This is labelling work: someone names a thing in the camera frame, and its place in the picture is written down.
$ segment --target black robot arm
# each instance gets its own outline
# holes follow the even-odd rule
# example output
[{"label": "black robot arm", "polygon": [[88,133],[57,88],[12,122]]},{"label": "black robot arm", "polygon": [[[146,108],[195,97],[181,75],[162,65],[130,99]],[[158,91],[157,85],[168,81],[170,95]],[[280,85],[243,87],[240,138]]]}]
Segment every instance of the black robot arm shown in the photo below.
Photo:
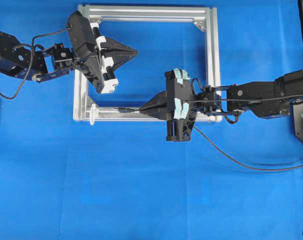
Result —
[{"label": "black robot arm", "polygon": [[[235,124],[243,112],[250,110],[265,119],[294,115],[295,135],[303,142],[303,70],[270,82],[206,86],[199,94],[195,94],[184,70],[174,69],[166,72],[165,77],[166,91],[157,94],[139,111],[167,121],[167,141],[189,141],[197,112],[224,116],[229,123]],[[221,98],[218,94],[221,91],[226,91],[227,98]],[[226,111],[222,108],[223,101],[227,102]]]},{"label": "black robot arm", "polygon": [[[41,83],[62,77],[76,69],[86,76],[98,94],[111,93],[118,85],[114,71],[138,52],[116,40],[101,36],[97,26],[92,28],[86,17],[79,11],[74,12],[68,19],[67,28],[59,31],[68,30],[72,49],[64,47],[62,43],[49,48],[39,44],[21,44],[16,37],[0,31],[0,73]],[[33,42],[35,38],[50,35],[53,34],[36,36]],[[52,72],[48,72],[46,57],[51,57]]]}]

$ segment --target aluminum frame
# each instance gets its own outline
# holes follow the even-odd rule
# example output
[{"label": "aluminum frame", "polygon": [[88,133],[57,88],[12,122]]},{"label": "aluminum frame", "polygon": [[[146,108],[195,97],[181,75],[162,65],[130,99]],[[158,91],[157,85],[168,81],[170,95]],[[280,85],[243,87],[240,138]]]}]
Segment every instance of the aluminum frame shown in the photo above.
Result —
[{"label": "aluminum frame", "polygon": [[[115,6],[78,5],[81,14],[91,23],[102,21],[116,22],[172,22],[193,23],[204,32],[205,75],[210,86],[221,85],[220,57],[218,42],[217,9],[215,7],[176,7],[176,6]],[[139,112],[121,113],[114,107],[99,107],[88,94],[88,81],[78,70],[75,71],[73,119],[75,121],[148,121],[159,119]],[[207,116],[199,113],[198,122],[220,122],[222,116]]]}]

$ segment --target metal bracket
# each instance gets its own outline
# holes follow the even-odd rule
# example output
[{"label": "metal bracket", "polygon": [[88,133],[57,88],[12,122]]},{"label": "metal bracket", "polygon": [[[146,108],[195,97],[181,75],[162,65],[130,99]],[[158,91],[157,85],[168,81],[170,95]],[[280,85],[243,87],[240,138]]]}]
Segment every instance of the metal bracket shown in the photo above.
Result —
[{"label": "metal bracket", "polygon": [[202,20],[195,20],[193,21],[193,24],[202,32],[205,32],[206,28],[205,28],[205,22]]},{"label": "metal bracket", "polygon": [[[194,24],[204,32],[206,84],[212,87],[221,85],[217,9],[215,7],[79,5],[78,10],[91,23],[98,24],[102,21]],[[87,79],[76,70],[73,119],[92,123],[93,117],[95,117],[95,121],[160,121],[139,112],[121,113],[112,106],[99,107],[88,96]],[[201,122],[220,122],[221,120],[222,116],[207,116],[201,113],[196,118],[196,121]]]}]

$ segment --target blue background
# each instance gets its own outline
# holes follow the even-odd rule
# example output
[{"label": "blue background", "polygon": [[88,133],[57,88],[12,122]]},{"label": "blue background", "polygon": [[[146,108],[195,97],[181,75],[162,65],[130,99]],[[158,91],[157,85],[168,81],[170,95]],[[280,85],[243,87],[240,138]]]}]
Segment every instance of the blue background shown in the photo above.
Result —
[{"label": "blue background", "polygon": [[[30,43],[64,28],[79,3],[0,1],[0,31]],[[116,3],[218,7],[222,85],[273,81],[303,69],[296,0]],[[104,22],[101,32],[139,50],[116,71],[114,94],[90,89],[102,104],[147,101],[164,89],[164,72],[172,68],[204,82],[203,35],[192,24]],[[39,40],[48,47],[59,42],[71,46],[66,33]],[[6,94],[18,84],[0,74]],[[191,142],[166,142],[163,122],[74,122],[73,91],[71,74],[28,82],[14,101],[0,99],[0,240],[302,239],[303,169],[240,168],[196,131]],[[252,166],[303,163],[290,117],[246,112],[236,125],[196,125]]]}]

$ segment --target cable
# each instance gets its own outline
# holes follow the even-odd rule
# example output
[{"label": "cable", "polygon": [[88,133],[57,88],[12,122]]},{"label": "cable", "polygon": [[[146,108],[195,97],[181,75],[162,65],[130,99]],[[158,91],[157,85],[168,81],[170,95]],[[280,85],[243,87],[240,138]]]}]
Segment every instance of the cable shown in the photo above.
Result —
[{"label": "cable", "polygon": [[65,32],[65,31],[67,31],[67,30],[70,30],[70,29],[71,29],[71,27],[67,27],[67,28],[64,28],[64,29],[59,30],[59,31],[50,32],[50,33],[44,33],[44,34],[40,34],[40,35],[34,36],[32,38],[32,40],[31,40],[31,45],[34,46],[34,42],[35,42],[36,39],[47,37],[47,36],[53,36],[53,35],[61,34],[61,33]]},{"label": "cable", "polygon": [[198,127],[194,126],[193,127],[197,132],[200,133],[200,135],[202,135],[218,152],[220,152],[222,155],[224,155],[226,158],[232,160],[234,163],[247,168],[247,169],[251,169],[251,170],[255,170],[255,171],[262,171],[262,172],[285,172],[285,171],[290,171],[290,170],[294,170],[294,169],[300,169],[303,168],[303,164],[302,165],[298,165],[298,166],[292,166],[292,167],[286,167],[286,168],[276,168],[276,169],[268,169],[268,168],[257,168],[257,167],[253,167],[253,166],[249,166],[246,165],[244,163],[241,163],[240,161],[237,161],[236,159],[234,159],[233,157],[229,156],[227,153],[223,152],[218,146],[216,146],[215,143],[213,143],[208,136],[206,136]]},{"label": "cable", "polygon": [[193,78],[192,80],[191,80],[191,82],[190,82],[190,85],[191,85],[191,89],[192,89],[192,91],[193,91],[193,93],[195,92],[194,91],[194,81],[197,81],[197,83],[198,83],[198,87],[199,87],[199,89],[203,92],[204,90],[203,90],[203,88],[202,88],[202,86],[201,86],[201,82],[200,82],[200,80],[198,79],[198,78]]},{"label": "cable", "polygon": [[235,117],[235,120],[231,120],[229,117],[227,117],[227,112],[225,112],[221,106],[219,106],[219,104],[217,105],[217,107],[220,109],[220,111],[223,113],[223,117],[225,118],[225,120],[229,123],[229,124],[236,124],[238,122],[238,120],[240,119],[240,114],[234,114],[233,116]]},{"label": "cable", "polygon": [[195,101],[186,101],[187,103],[213,103],[213,102],[251,102],[251,103],[261,103],[272,100],[282,100],[282,99],[291,99],[303,97],[303,94],[299,95],[289,95],[289,96],[279,96],[265,99],[231,99],[231,98],[222,98],[217,100],[195,100]]},{"label": "cable", "polygon": [[18,88],[17,88],[17,90],[16,90],[16,92],[15,92],[15,94],[14,94],[13,96],[6,96],[6,95],[2,94],[1,92],[0,92],[0,96],[3,97],[3,98],[5,98],[5,99],[7,99],[7,100],[12,100],[12,99],[14,99],[14,98],[17,97],[18,93],[20,92],[22,86],[24,85],[25,81],[27,80],[27,77],[28,77],[28,75],[30,74],[30,71],[31,71],[31,69],[32,69],[33,60],[34,60],[34,54],[35,54],[35,48],[40,48],[41,50],[45,49],[45,48],[44,48],[42,45],[40,45],[40,44],[36,44],[36,45],[34,46],[35,39],[41,38],[41,37],[46,37],[46,36],[57,35],[57,34],[60,34],[60,33],[62,33],[62,32],[65,32],[66,30],[69,30],[69,29],[70,29],[70,28],[64,28],[64,29],[62,29],[62,30],[60,30],[60,31],[56,31],[56,32],[51,32],[51,33],[46,33],[46,34],[41,34],[41,35],[34,36],[34,37],[32,38],[31,45],[26,44],[26,43],[22,43],[22,44],[19,44],[19,45],[14,46],[14,47],[12,48],[13,50],[18,49],[18,48],[23,48],[23,47],[28,47],[28,48],[30,48],[30,60],[29,60],[28,69],[27,69],[27,71],[26,71],[26,73],[25,73],[25,76],[24,76],[23,80],[20,82],[20,84],[19,84],[19,86],[18,86]]},{"label": "cable", "polygon": [[[31,52],[33,51],[33,46],[30,46],[29,44],[26,44],[26,43],[23,43],[23,44],[20,44],[20,45],[18,45],[18,46],[15,46],[13,49],[15,49],[15,48],[16,48],[16,49],[17,49],[17,48],[22,48],[22,47],[29,47],[29,48],[31,49]],[[0,96],[1,96],[1,97],[5,98],[5,99],[7,99],[7,100],[12,100],[12,99],[14,99],[14,98],[17,97],[18,93],[20,92],[22,86],[24,85],[24,83],[25,83],[25,81],[26,81],[26,79],[27,79],[28,74],[29,74],[30,71],[31,71],[31,68],[32,68],[32,65],[33,65],[33,57],[34,57],[33,54],[30,53],[30,60],[29,60],[28,69],[27,69],[27,71],[26,71],[26,74],[25,74],[23,80],[20,82],[20,84],[19,84],[19,86],[18,86],[18,88],[17,88],[15,94],[14,94],[13,96],[6,96],[6,95],[4,95],[4,94],[2,94],[2,93],[0,92]]]},{"label": "cable", "polygon": [[134,113],[134,112],[139,112],[139,109],[133,109],[133,108],[129,108],[129,107],[115,107],[114,109],[118,110],[120,113]]}]

